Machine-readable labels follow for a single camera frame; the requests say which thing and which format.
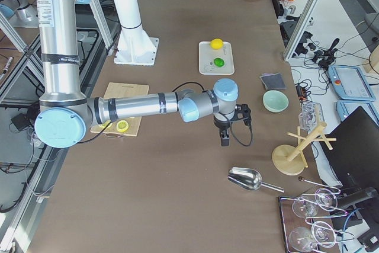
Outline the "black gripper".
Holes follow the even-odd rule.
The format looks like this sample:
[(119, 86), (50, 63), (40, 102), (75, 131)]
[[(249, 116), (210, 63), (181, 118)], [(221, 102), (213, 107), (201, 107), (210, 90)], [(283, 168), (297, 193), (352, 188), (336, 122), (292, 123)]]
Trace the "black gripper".
[(221, 146), (229, 146), (229, 129), (232, 123), (242, 120), (252, 130), (251, 110), (247, 104), (236, 104), (235, 109), (229, 114), (215, 113), (214, 125), (219, 129)]

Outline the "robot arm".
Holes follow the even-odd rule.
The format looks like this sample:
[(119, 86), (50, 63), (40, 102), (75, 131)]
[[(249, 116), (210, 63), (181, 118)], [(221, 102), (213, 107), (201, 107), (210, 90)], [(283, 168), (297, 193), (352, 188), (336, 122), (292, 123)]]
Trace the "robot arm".
[(235, 81), (219, 79), (211, 90), (191, 89), (130, 98), (88, 98), (81, 91), (75, 5), (79, 0), (37, 0), (44, 70), (44, 94), (34, 129), (38, 138), (54, 148), (68, 148), (83, 141), (95, 125), (129, 117), (179, 112), (183, 121), (213, 115), (222, 146), (233, 136), (232, 124), (252, 125), (250, 109), (238, 104)]

